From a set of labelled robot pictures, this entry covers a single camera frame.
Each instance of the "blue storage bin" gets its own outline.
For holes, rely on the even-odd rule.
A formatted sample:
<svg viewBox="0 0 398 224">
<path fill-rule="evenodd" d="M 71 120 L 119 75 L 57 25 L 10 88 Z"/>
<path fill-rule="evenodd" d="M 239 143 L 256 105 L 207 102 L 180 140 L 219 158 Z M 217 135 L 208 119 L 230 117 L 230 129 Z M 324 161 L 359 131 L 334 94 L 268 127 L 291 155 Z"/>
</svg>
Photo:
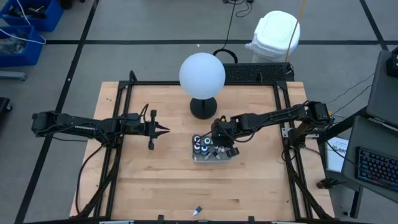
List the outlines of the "blue storage bin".
<svg viewBox="0 0 398 224">
<path fill-rule="evenodd" d="M 22 7 L 27 3 L 36 3 L 48 6 L 45 12 L 45 19 L 27 18 L 30 24 L 32 24 L 37 31 L 53 31 L 63 14 L 63 9 L 58 3 L 58 0 L 19 0 L 19 2 Z M 11 6 L 20 8 L 16 0 L 8 0 L 6 5 L 0 11 L 0 18 L 3 18 L 10 26 L 28 25 L 23 17 L 12 17 L 7 15 Z"/>
<path fill-rule="evenodd" d="M 0 29 L 11 35 L 18 34 L 17 30 L 21 30 L 29 34 L 29 40 L 43 42 L 41 36 L 32 26 L 0 27 Z M 9 38 L 9 36 L 0 32 L 0 39 L 5 38 Z M 26 42 L 25 48 L 20 54 L 0 54 L 0 67 L 35 65 L 39 59 L 42 47 L 42 44 Z"/>
</svg>

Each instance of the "wooden tabletop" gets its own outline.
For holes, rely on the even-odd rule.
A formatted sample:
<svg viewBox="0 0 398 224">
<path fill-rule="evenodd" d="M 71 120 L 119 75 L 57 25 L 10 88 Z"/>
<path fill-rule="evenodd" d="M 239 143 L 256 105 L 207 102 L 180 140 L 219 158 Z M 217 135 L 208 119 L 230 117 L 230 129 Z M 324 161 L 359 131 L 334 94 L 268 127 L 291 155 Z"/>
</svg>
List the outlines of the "wooden tabletop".
<svg viewBox="0 0 398 224">
<path fill-rule="evenodd" d="M 112 116 L 117 86 L 117 82 L 102 84 L 95 119 Z M 303 83 L 291 82 L 288 88 L 292 105 L 306 100 Z M 158 215 L 164 215 L 166 220 L 247 220 L 248 216 L 258 221 L 294 220 L 286 166 L 280 158 L 279 125 L 262 128 L 251 141 L 237 143 L 240 155 L 227 163 L 197 164 L 192 159 L 192 135 L 207 133 L 214 118 L 276 110 L 272 87 L 224 86 L 216 96 L 216 115 L 209 120 L 191 115 L 190 100 L 180 86 L 133 87 L 129 111 L 139 113 L 149 103 L 148 111 L 157 110 L 156 120 L 171 132 L 155 140 L 154 151 L 147 148 L 148 137 L 124 137 L 112 219 L 156 220 Z M 85 159 L 99 145 L 89 140 Z M 318 150 L 315 140 L 308 139 L 307 146 Z M 95 155 L 83 171 L 81 209 L 98 188 L 104 152 L 103 149 Z M 316 187 L 325 178 L 320 156 L 307 150 L 301 153 L 309 191 L 334 216 L 329 191 Z M 106 192 L 101 214 L 107 199 Z M 193 217 L 192 212 L 199 205 L 203 210 Z M 300 211 L 304 217 L 303 203 Z M 71 215 L 75 214 L 72 206 Z"/>
</svg>

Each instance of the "keyboard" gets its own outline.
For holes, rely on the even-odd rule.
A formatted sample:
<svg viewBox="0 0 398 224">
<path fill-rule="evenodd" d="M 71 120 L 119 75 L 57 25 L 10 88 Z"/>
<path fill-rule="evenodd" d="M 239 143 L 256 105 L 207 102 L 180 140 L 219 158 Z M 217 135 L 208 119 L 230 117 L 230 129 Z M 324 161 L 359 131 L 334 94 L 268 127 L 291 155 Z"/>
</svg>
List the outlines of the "keyboard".
<svg viewBox="0 0 398 224">
<path fill-rule="evenodd" d="M 294 81 L 289 63 L 227 63 L 224 68 L 226 81 L 259 81 L 259 74 L 263 82 Z"/>
<path fill-rule="evenodd" d="M 398 159 L 357 147 L 356 178 L 398 192 Z"/>
</svg>

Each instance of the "gray floor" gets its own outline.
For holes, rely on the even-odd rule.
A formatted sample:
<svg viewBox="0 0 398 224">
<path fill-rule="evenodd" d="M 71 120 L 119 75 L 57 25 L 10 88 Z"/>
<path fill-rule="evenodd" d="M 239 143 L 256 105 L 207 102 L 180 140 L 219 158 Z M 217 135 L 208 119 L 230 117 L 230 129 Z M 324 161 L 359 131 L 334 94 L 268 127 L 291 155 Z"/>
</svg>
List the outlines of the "gray floor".
<svg viewBox="0 0 398 224">
<path fill-rule="evenodd" d="M 93 0 L 65 11 L 48 40 L 79 40 Z M 398 40 L 396 0 L 367 1 L 384 40 Z M 256 21 L 267 12 L 281 10 L 297 16 L 300 1 L 256 0 L 252 13 L 234 17 L 230 39 L 251 39 Z M 225 38 L 232 5 L 221 0 L 100 0 L 88 40 L 183 40 Z M 302 17 L 301 40 L 377 40 L 357 0 L 308 0 Z M 85 45 L 70 86 L 63 112 L 93 116 L 103 81 L 125 80 L 134 70 L 140 80 L 177 80 L 183 60 L 196 52 L 212 53 L 219 44 Z M 33 67 L 2 68 L 28 74 L 25 82 L 0 81 L 0 96 L 11 98 L 14 110 L 0 136 L 0 222 L 12 223 L 21 204 L 43 139 L 30 131 L 32 113 L 54 110 L 77 45 L 45 45 Z M 252 53 L 243 45 L 228 45 L 240 62 Z M 373 73 L 380 45 L 299 45 L 291 56 L 295 79 L 303 81 L 311 100 L 328 102 Z M 220 55 L 223 62 L 232 62 Z M 332 111 L 360 93 L 371 79 L 328 105 Z M 369 92 L 341 110 L 349 116 L 362 108 Z M 67 218 L 85 143 L 53 141 L 25 222 Z M 370 191 L 364 193 L 357 220 L 343 216 L 353 192 L 331 191 L 337 217 L 354 222 L 396 223 L 398 205 Z"/>
</svg>

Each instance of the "spherical lamp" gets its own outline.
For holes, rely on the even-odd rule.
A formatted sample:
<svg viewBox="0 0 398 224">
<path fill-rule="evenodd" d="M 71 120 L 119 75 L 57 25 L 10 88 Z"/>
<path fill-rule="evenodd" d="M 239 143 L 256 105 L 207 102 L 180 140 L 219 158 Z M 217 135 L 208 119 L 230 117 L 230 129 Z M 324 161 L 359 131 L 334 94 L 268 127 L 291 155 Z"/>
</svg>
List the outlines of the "spherical lamp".
<svg viewBox="0 0 398 224">
<path fill-rule="evenodd" d="M 214 96 L 222 89 L 224 82 L 224 66 L 212 54 L 193 54 L 181 65 L 180 84 L 192 96 L 191 113 L 198 119 L 208 119 L 216 113 Z"/>
</svg>

